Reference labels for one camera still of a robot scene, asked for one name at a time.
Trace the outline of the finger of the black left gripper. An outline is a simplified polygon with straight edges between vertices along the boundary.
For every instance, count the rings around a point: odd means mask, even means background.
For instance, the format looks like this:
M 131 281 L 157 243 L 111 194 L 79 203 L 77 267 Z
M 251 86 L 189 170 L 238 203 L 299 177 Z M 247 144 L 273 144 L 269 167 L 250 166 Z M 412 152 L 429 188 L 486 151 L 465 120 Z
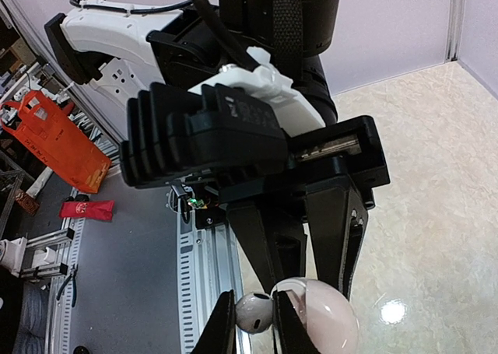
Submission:
M 307 221 L 317 278 L 350 298 L 366 228 L 366 209 L 352 181 L 325 181 L 307 188 Z
M 226 218 L 264 291 L 305 276 L 307 235 L 300 220 L 257 202 L 228 205 Z

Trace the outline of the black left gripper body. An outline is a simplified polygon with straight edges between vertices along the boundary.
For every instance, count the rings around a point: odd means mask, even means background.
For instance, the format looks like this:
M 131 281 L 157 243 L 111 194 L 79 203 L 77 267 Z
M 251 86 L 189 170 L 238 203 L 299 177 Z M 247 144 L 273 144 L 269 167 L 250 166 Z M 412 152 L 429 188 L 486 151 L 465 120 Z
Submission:
M 221 188 L 219 199 L 226 210 L 239 202 L 281 209 L 303 223 L 307 246 L 312 246 L 305 205 L 307 188 L 325 181 L 352 181 L 366 209 L 367 225 L 368 212 L 375 206 L 374 188 L 390 182 L 381 138 L 371 116 L 293 138 L 289 148 L 296 158 L 283 172 Z

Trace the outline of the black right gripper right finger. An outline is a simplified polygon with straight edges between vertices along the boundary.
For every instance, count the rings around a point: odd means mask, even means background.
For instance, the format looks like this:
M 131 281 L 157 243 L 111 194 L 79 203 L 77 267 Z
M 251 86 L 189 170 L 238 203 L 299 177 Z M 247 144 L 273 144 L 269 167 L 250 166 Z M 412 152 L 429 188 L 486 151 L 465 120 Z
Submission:
M 286 292 L 272 294 L 274 353 L 319 354 Z

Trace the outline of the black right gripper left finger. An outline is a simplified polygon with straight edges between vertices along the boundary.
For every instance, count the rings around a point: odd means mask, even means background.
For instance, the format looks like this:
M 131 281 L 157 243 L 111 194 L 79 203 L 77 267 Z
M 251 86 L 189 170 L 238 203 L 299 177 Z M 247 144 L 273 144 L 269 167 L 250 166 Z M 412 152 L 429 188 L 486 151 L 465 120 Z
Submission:
M 234 291 L 222 292 L 191 354 L 236 353 Z

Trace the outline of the white round case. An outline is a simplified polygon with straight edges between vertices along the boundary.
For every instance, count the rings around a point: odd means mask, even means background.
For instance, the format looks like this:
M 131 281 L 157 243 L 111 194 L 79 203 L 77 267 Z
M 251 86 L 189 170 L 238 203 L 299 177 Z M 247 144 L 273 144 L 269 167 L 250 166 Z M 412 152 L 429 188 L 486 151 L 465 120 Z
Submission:
M 278 282 L 274 292 L 285 292 L 304 330 L 319 353 L 355 353 L 359 322 L 350 302 L 329 284 L 303 277 Z

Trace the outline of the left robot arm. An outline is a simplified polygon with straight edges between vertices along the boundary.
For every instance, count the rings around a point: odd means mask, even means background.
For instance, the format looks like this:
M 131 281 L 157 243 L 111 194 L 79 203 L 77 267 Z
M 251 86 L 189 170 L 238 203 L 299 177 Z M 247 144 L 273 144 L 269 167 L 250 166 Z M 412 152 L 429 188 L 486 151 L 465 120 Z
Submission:
M 340 121 L 320 56 L 339 0 L 71 0 L 46 22 L 58 65 L 127 111 L 121 173 L 169 186 L 181 227 L 233 231 L 266 292 L 305 273 L 343 296 L 374 188 L 375 121 Z

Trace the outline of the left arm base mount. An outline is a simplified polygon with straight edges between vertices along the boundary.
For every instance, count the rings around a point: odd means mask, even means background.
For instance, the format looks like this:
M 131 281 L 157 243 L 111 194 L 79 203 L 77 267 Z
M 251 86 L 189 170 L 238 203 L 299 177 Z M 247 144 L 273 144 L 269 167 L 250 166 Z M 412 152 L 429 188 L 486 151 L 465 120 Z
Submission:
M 167 208 L 180 224 L 192 225 L 197 230 L 227 224 L 226 205 L 220 203 L 218 189 L 213 184 L 173 182 L 169 187 Z

